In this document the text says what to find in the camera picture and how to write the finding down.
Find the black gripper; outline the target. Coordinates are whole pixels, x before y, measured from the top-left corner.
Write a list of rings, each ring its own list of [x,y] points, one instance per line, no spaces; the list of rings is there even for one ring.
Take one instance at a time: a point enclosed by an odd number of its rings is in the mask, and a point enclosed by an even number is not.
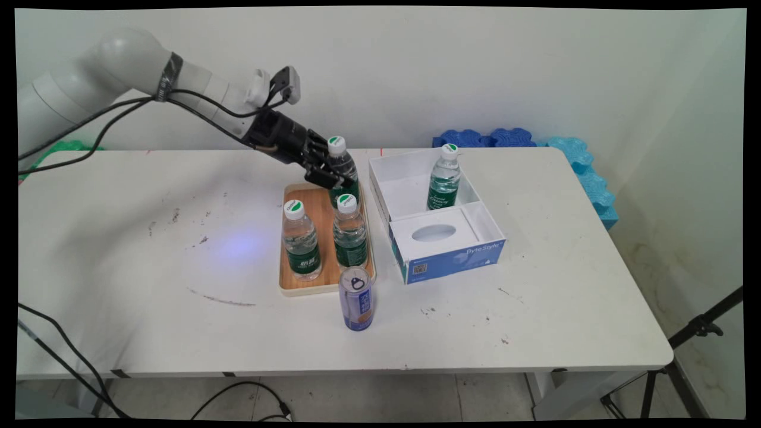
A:
[[[328,163],[329,148],[325,138],[316,137],[312,129],[278,111],[267,109],[257,114],[240,141],[278,162],[304,166],[305,181],[319,187],[331,190],[351,188],[359,183],[358,178],[340,173]]]

